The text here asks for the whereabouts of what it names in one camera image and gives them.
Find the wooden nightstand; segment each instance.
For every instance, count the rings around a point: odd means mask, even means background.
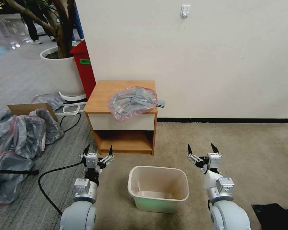
[[[128,87],[141,86],[156,90],[155,81],[99,80],[84,108],[85,115],[100,154],[149,153],[154,155],[158,109],[130,118],[116,120],[110,114],[110,97]]]

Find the carpet floor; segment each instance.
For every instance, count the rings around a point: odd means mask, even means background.
[[[25,45],[0,56],[0,109],[7,104],[29,103],[38,94],[55,92],[39,53],[51,46]],[[63,129],[76,123],[68,117]],[[288,124],[158,123],[155,155],[115,154],[100,175],[96,229],[213,229],[203,189],[204,175],[187,160],[187,145],[205,156],[210,142],[224,154],[223,176],[232,177],[234,201],[247,212],[253,230],[260,224],[251,204],[278,203],[288,208]],[[35,160],[40,173],[79,162],[87,144],[96,151],[86,118],[46,147]],[[183,170],[189,182],[189,198],[173,214],[139,211],[127,191],[130,170],[137,165],[164,166]],[[64,210],[73,202],[73,184],[83,176],[83,166],[48,174],[42,186]],[[59,229],[60,216],[43,197],[38,177],[29,176],[19,198],[0,207],[0,230]]]

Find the sneaker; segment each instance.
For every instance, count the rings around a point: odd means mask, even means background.
[[[39,40],[35,40],[35,41],[31,40],[31,41],[29,41],[29,43],[31,45],[39,45],[39,44],[41,44],[41,42]]]

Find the person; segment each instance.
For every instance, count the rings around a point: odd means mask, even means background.
[[[82,26],[81,26],[81,22],[80,22],[80,18],[79,18],[79,13],[77,10],[77,6],[75,6],[75,26],[76,26],[76,30],[78,31],[79,37],[80,37],[80,41],[84,40],[84,34],[83,34],[83,30],[82,30]],[[76,43],[76,39],[73,33],[72,39],[71,39],[72,43]]]
[[[24,6],[24,2],[23,0],[18,0],[17,1],[20,5]],[[30,2],[28,5],[28,8],[31,10],[31,12],[37,16],[39,19],[41,19],[42,21],[44,21],[45,23],[48,23],[47,19],[44,17],[42,10],[39,8],[39,6],[36,3]],[[31,41],[29,41],[30,44],[32,45],[38,45],[41,44],[41,42],[39,41],[38,35],[37,35],[37,31],[36,31],[36,27],[33,23],[33,20],[26,14],[22,14],[20,13],[22,19],[24,20],[24,22],[26,23],[27,27],[28,27],[28,31],[29,31],[29,35],[31,38]],[[50,31],[44,29],[45,33],[48,35],[49,39],[53,42],[55,42],[54,37],[52,36],[52,34],[50,33]]]

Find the cardboard box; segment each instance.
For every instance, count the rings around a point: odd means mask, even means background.
[[[16,104],[16,105],[7,105],[13,115],[28,115],[31,111],[36,109],[47,109],[55,121],[58,121],[58,118],[54,114],[53,109],[48,103],[38,103],[38,104]]]

